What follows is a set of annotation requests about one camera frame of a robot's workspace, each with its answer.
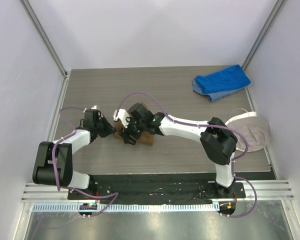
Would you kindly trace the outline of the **brown cloth napkin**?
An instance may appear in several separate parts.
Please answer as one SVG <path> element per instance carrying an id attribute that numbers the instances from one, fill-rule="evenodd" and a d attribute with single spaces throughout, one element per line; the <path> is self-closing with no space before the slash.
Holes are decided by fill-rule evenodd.
<path id="1" fill-rule="evenodd" d="M 115 122 L 114 127 L 117 129 L 117 131 L 113 133 L 113 136 L 117 139 L 123 140 L 122 137 L 119 135 L 119 132 L 122 131 L 123 127 L 121 122 Z M 136 140 L 136 144 L 152 146 L 154 144 L 154 136 L 148 132 L 143 132 L 141 134 L 141 137 Z"/>

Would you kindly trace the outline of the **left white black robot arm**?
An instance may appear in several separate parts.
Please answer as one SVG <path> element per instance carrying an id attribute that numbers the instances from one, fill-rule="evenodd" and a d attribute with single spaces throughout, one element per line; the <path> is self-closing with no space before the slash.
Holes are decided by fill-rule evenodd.
<path id="1" fill-rule="evenodd" d="M 79 194 L 90 200 L 97 192 L 94 177 L 73 169 L 73 154 L 97 137 L 108 137 L 115 129 L 96 105 L 84 109 L 83 113 L 84 118 L 80 120 L 79 127 L 70 134 L 59 140 L 39 144 L 32 180 L 37 185 L 79 189 Z"/>

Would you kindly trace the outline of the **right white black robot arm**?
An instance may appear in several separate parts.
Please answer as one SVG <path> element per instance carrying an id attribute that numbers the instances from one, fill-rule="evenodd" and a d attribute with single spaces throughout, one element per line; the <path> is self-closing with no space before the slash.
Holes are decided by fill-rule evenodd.
<path id="1" fill-rule="evenodd" d="M 136 103 L 129 110 L 116 110 L 113 120 L 121 123 L 118 134 L 126 144 L 135 145 L 144 132 L 200 143 L 208 159 L 215 164 L 216 193 L 223 198 L 233 193 L 235 178 L 232 160 L 238 139 L 219 118 L 213 117 L 209 121 L 186 120 L 163 112 L 153 114 L 143 104 Z"/>

